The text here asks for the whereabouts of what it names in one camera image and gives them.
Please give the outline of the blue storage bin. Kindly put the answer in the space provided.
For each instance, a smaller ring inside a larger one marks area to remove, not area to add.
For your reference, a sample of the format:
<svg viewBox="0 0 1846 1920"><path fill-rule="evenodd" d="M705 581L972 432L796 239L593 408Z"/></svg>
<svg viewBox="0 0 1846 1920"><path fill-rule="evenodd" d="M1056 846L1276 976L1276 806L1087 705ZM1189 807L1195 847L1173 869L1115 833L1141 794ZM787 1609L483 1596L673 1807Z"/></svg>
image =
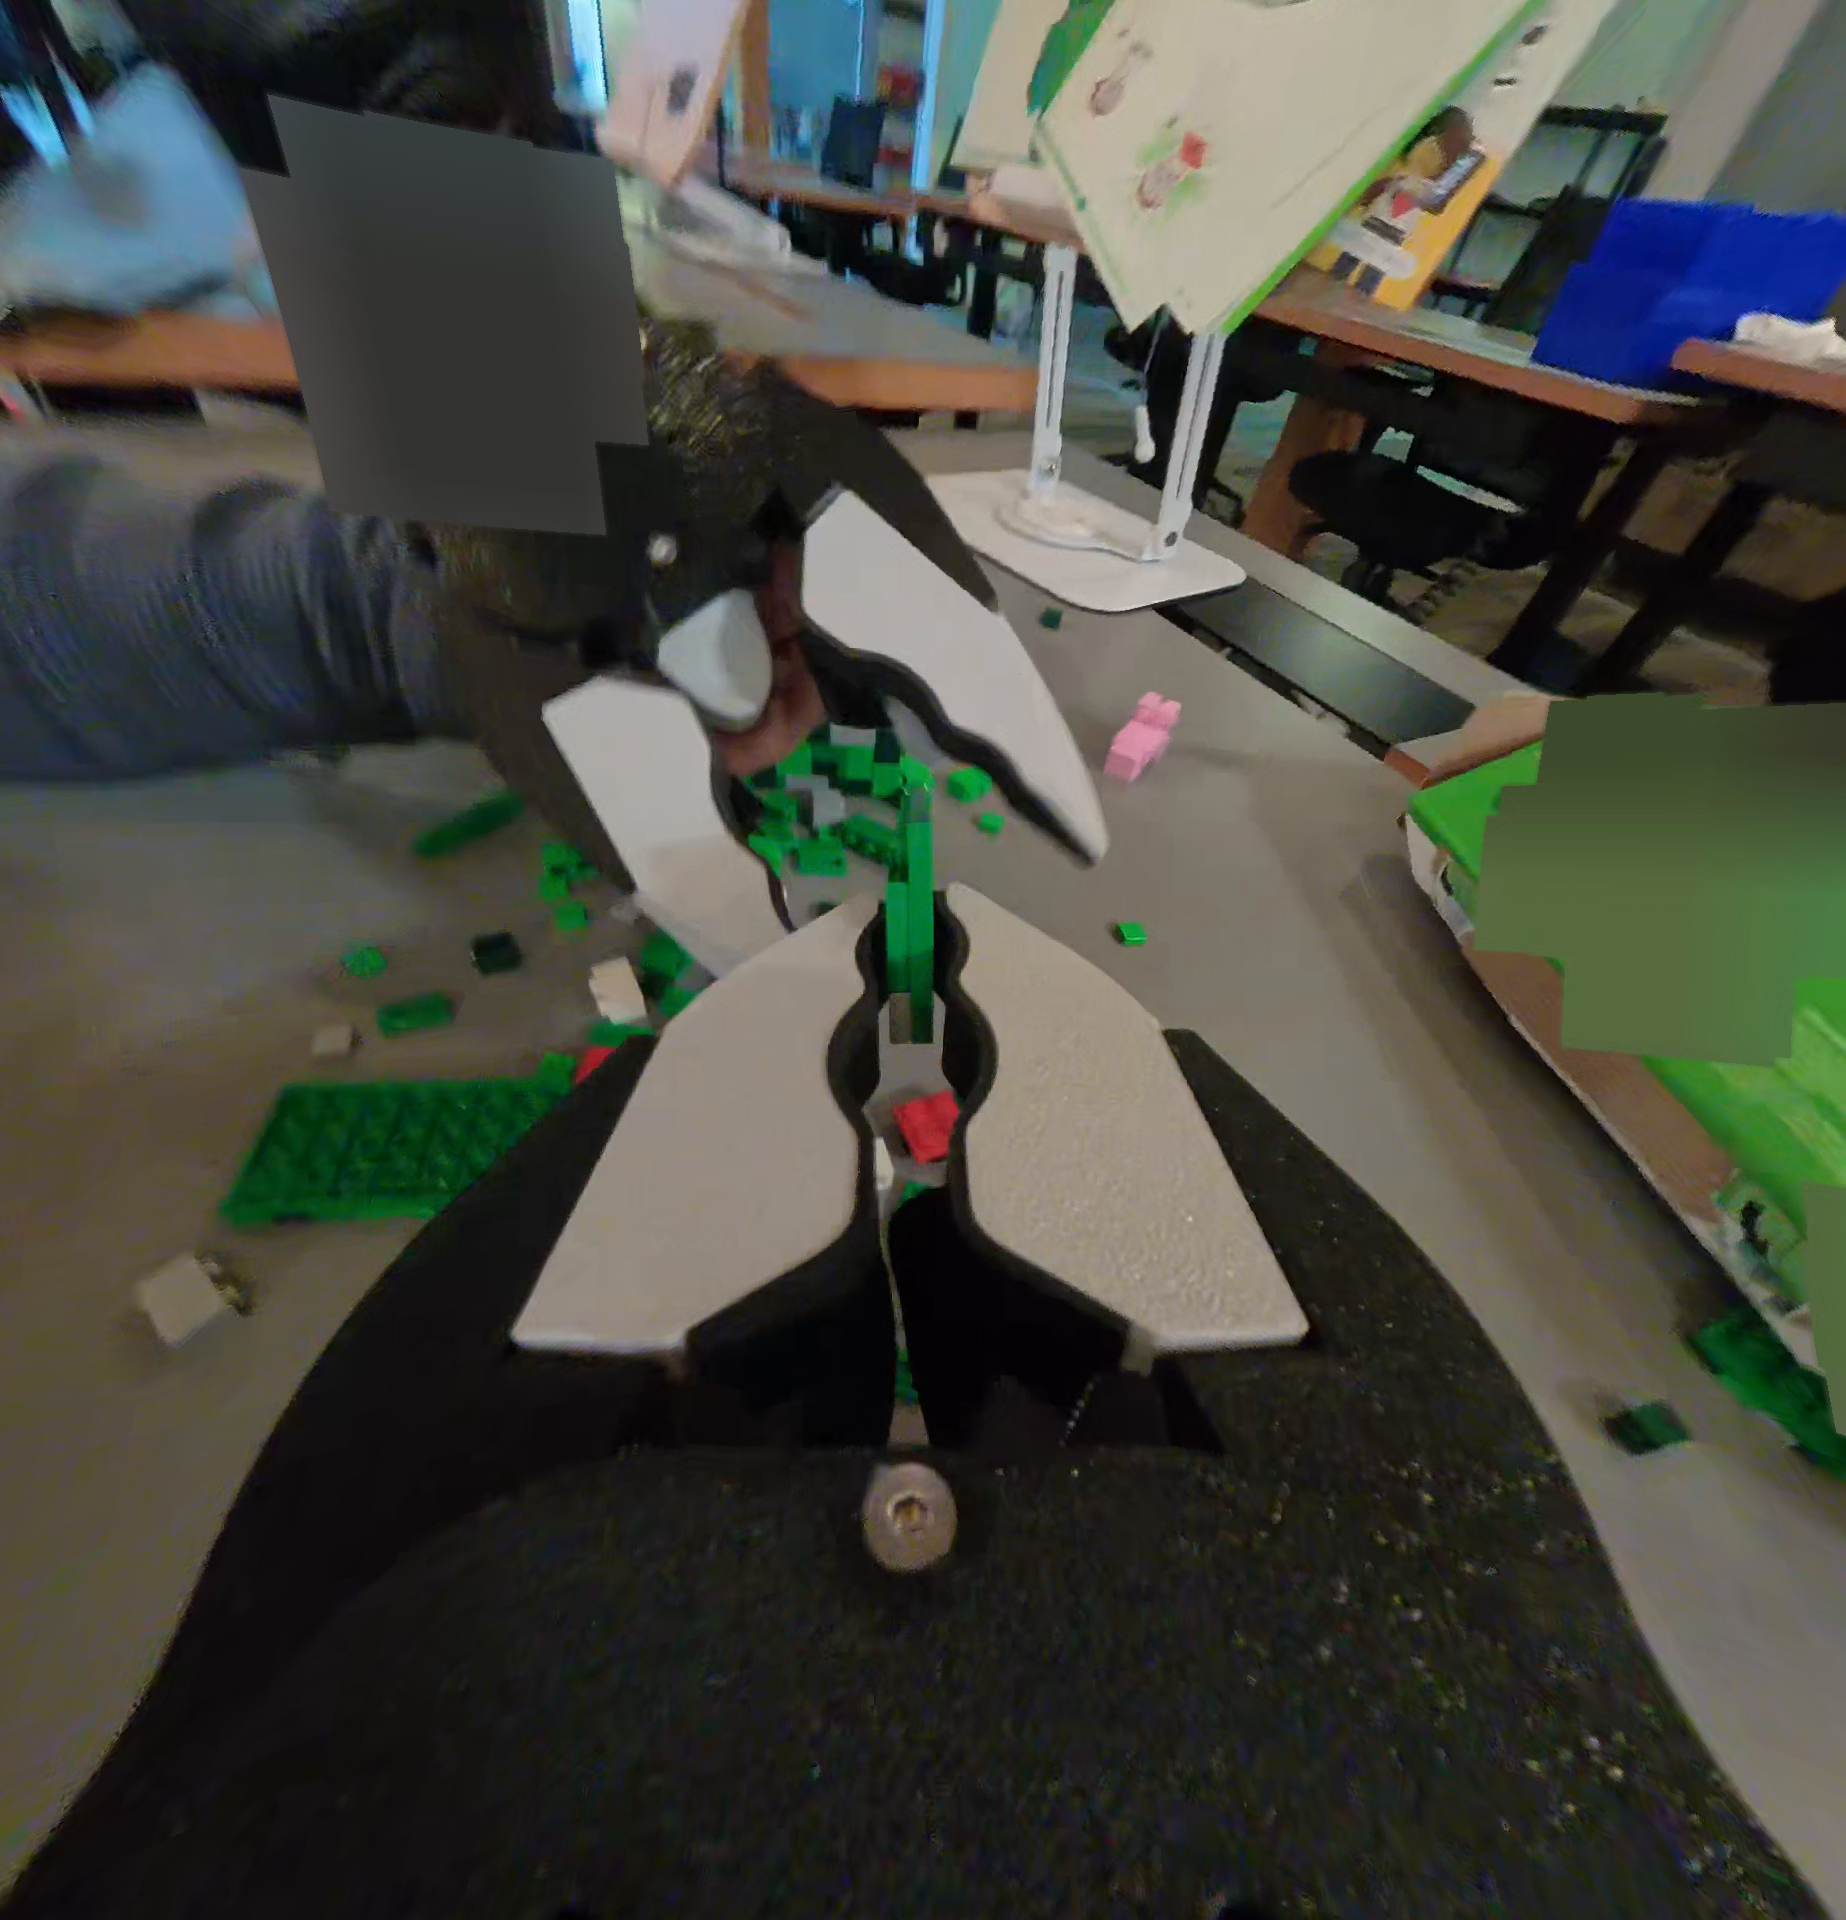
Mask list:
<svg viewBox="0 0 1846 1920"><path fill-rule="evenodd" d="M1846 283L1846 211L1629 198L1569 266L1529 360L1604 386L1666 390L1688 340L1742 317L1817 324Z"/></svg>

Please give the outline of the wooden office desk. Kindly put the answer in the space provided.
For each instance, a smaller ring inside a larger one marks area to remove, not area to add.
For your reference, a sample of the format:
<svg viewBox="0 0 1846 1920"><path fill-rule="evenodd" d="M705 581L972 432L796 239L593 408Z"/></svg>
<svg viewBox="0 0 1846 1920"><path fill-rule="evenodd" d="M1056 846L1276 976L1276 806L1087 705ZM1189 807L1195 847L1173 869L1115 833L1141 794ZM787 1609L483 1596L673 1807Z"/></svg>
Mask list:
<svg viewBox="0 0 1846 1920"><path fill-rule="evenodd" d="M1663 577L1666 604L1680 617L1774 500L1846 515L1846 369L1719 342L1682 344L1673 369L1755 404L1721 500ZM1804 602L1774 655L1769 692L1776 705L1846 703L1846 588Z"/></svg>

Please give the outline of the green mosaic brick cube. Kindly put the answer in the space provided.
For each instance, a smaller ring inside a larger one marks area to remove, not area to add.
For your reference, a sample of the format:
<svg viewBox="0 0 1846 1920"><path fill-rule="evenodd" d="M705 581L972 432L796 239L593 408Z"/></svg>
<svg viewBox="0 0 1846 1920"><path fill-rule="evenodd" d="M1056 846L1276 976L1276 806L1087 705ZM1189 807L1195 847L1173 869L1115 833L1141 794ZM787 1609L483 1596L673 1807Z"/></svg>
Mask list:
<svg viewBox="0 0 1846 1920"><path fill-rule="evenodd" d="M890 1038L935 1040L935 781L903 756L898 763L896 846L882 903L882 979Z"/></svg>

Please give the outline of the light grey brick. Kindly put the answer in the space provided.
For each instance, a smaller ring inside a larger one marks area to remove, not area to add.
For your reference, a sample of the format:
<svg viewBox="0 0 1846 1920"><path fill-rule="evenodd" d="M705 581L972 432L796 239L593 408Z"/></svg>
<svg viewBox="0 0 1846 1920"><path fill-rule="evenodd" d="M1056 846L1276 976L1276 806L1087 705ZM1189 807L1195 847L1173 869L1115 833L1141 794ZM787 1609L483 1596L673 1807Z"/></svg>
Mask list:
<svg viewBox="0 0 1846 1920"><path fill-rule="evenodd" d="M174 1351L229 1317L250 1317L255 1296L223 1260L189 1252L141 1275L129 1304L156 1343Z"/></svg>

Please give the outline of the green toy box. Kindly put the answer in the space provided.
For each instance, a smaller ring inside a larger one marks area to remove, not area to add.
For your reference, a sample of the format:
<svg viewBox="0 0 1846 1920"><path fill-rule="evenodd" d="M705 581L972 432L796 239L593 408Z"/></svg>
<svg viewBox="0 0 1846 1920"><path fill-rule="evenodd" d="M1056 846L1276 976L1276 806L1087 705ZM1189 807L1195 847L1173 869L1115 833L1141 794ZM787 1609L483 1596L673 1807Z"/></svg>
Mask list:
<svg viewBox="0 0 1846 1920"><path fill-rule="evenodd" d="M1832 1412L1799 1261L1805 1190L1846 1187L1846 986L1804 989L1795 1042L1774 1066L1567 1048L1560 970L1531 956L1480 954L1471 926L1486 826L1506 792L1533 784L1547 703L1546 693L1509 693L1476 707L1456 732L1387 752L1390 766L1427 792L1400 819L1410 871L1517 1038L1726 1275L1736 1304L1688 1331L1752 1308L1821 1377Z"/></svg>

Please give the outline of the person's left hand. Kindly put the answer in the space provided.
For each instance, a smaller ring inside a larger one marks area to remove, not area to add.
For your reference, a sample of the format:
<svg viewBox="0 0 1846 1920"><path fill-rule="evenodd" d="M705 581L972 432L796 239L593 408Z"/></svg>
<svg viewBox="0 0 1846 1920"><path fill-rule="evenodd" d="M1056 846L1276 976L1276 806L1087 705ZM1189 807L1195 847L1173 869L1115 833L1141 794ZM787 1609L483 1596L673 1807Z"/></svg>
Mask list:
<svg viewBox="0 0 1846 1920"><path fill-rule="evenodd" d="M717 732L717 759L735 780L777 766L826 720L821 688L805 658L797 542L765 547L764 571L749 588L770 658L770 683L757 720L742 732Z"/></svg>

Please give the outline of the person's left forearm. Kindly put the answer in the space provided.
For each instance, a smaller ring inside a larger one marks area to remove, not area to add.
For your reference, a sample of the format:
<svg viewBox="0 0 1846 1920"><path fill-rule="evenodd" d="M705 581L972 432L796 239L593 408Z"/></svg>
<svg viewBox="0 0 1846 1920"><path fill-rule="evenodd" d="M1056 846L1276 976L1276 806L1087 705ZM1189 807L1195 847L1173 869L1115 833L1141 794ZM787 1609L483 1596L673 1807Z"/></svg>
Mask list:
<svg viewBox="0 0 1846 1920"><path fill-rule="evenodd" d="M0 441L0 785L468 739L437 592L320 491Z"/></svg>

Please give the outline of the long green brick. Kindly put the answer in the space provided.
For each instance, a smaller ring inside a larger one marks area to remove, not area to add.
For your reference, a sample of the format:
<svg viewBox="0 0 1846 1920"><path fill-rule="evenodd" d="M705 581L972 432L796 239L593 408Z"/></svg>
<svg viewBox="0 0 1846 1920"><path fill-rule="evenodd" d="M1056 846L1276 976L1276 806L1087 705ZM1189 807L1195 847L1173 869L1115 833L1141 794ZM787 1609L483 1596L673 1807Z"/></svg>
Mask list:
<svg viewBox="0 0 1846 1920"><path fill-rule="evenodd" d="M527 801L503 785L479 794L474 801L419 828L407 844L416 860L432 862L465 851L490 836L499 833L527 812Z"/></svg>

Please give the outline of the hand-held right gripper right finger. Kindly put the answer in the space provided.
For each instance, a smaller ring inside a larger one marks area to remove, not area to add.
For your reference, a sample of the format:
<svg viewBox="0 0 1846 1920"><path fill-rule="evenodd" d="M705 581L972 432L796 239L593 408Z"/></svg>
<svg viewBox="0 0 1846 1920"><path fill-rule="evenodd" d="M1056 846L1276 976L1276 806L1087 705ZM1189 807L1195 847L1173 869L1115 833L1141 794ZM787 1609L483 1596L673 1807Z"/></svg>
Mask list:
<svg viewBox="0 0 1846 1920"><path fill-rule="evenodd" d="M968 884L935 912L942 1179L891 1212L932 1441L1214 1441L1186 1362L1309 1319L1157 1019Z"/></svg>

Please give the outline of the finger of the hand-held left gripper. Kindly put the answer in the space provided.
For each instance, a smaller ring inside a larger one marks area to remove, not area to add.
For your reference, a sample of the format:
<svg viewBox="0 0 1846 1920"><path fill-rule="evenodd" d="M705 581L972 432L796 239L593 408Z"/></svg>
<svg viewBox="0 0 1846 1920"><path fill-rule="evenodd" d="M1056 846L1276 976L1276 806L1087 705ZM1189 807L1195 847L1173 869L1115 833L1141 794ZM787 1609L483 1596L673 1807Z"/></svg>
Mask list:
<svg viewBox="0 0 1846 1920"><path fill-rule="evenodd" d="M988 773L1045 840L1099 864L1110 831L1093 773L1002 607L858 491L829 490L799 545L799 606L829 672L905 707L935 750Z"/></svg>
<svg viewBox="0 0 1846 1920"><path fill-rule="evenodd" d="M717 978L787 936L777 878L737 836L729 781L682 693L597 676L554 695L542 721L653 928Z"/></svg>

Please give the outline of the pink toy pig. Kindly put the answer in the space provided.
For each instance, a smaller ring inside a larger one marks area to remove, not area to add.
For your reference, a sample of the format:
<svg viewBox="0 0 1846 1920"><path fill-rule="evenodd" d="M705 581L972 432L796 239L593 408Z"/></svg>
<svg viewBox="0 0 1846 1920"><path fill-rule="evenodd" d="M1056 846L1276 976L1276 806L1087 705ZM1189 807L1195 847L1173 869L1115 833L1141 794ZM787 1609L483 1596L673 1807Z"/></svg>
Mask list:
<svg viewBox="0 0 1846 1920"><path fill-rule="evenodd" d="M1180 714L1177 700L1145 689L1111 735L1102 775L1123 785L1137 781L1167 752Z"/></svg>

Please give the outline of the yellow toy box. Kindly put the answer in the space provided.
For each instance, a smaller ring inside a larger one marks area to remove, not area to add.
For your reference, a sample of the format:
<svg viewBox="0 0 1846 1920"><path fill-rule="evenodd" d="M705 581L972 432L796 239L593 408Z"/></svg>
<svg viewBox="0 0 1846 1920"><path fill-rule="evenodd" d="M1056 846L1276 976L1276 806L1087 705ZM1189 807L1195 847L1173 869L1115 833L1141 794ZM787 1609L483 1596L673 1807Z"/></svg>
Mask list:
<svg viewBox="0 0 1846 1920"><path fill-rule="evenodd" d="M1301 266L1387 313L1404 313L1463 237L1509 156L1498 128L1446 105L1343 205Z"/></svg>

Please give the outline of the white stand with instruction booklet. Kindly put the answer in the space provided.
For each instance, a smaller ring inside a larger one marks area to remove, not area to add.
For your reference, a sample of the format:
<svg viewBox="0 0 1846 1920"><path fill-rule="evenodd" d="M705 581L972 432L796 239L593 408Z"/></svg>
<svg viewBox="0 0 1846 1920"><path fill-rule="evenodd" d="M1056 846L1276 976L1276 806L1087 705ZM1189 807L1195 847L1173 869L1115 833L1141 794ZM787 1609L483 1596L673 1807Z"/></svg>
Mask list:
<svg viewBox="0 0 1846 1920"><path fill-rule="evenodd" d="M1394 393L1376 393L1387 367L1420 369L1456 396L1516 412L1517 424L1560 430L1579 456L1551 515L1556 542L1531 597L1489 654L1511 676L1535 679L1560 624L1593 583L1656 478L1685 452L1709 452L1727 420L1719 399L1608 386L1535 363L1529 344L1502 328L1437 310L1376 306L1299 268L1259 306L1276 344L1305 342L1294 369L1294 408L1246 509L1250 540L1297 560L1318 518L1291 491L1304 460L1343 450L1370 420L1401 424Z"/></svg>

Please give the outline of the green rectangular brick plate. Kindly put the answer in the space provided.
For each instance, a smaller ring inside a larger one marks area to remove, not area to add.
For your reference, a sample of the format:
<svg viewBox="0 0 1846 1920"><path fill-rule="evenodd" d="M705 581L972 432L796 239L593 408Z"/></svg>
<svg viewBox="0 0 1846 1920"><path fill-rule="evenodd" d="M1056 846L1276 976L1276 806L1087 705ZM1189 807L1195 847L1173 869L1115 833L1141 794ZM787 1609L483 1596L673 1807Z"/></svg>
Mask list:
<svg viewBox="0 0 1846 1920"><path fill-rule="evenodd" d="M238 1231L430 1220L574 1085L569 1070L290 1084L255 1130L217 1216Z"/></svg>

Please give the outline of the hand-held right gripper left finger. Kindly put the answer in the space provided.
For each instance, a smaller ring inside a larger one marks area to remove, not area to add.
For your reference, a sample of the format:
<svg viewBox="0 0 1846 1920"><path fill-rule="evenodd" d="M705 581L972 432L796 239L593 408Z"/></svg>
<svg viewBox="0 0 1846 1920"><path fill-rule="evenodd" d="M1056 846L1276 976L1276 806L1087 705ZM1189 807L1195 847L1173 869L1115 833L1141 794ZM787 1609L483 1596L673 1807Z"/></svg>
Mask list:
<svg viewBox="0 0 1846 1920"><path fill-rule="evenodd" d="M865 1107L879 899L850 899L670 1019L519 1310L529 1353L653 1362L805 1441L882 1441L896 1331Z"/></svg>

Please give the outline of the black office chair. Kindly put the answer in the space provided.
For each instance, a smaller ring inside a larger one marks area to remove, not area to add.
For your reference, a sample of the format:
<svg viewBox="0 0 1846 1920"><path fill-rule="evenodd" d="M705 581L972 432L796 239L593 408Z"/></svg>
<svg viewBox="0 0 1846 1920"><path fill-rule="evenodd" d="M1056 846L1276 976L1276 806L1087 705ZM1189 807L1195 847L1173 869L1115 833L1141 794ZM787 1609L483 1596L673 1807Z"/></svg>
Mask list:
<svg viewBox="0 0 1846 1920"><path fill-rule="evenodd" d="M1446 564L1520 569L1553 547L1540 515L1486 505L1380 452L1315 452L1290 468L1286 487L1319 531L1354 547L1342 588L1376 604L1400 574L1430 577Z"/></svg>

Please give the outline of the beige booklet stand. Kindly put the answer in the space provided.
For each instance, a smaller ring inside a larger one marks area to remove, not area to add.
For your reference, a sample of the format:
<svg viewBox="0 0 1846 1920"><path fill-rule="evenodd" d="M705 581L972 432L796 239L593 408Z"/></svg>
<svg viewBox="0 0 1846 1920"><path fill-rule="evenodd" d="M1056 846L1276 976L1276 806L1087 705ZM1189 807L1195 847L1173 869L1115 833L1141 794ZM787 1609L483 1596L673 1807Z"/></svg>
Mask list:
<svg viewBox="0 0 1846 1920"><path fill-rule="evenodd" d="M742 1L637 3L619 52L605 52L593 142L625 180L625 220L702 266L796 272L791 235L698 162L717 126Z"/></svg>

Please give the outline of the grey desk with wooden edge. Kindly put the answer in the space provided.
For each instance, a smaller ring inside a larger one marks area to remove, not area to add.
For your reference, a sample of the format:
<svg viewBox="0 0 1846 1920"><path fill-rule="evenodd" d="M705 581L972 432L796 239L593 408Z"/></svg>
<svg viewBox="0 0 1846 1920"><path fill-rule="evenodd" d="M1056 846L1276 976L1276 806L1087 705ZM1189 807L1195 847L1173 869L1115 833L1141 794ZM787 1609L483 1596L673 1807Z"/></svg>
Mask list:
<svg viewBox="0 0 1846 1920"><path fill-rule="evenodd" d="M995 351L957 362L932 347L923 355L791 349L772 360L814 396L869 414L1026 416L1036 401L1033 367ZM279 322L174 312L24 325L0 336L0 374L62 388L299 391Z"/></svg>

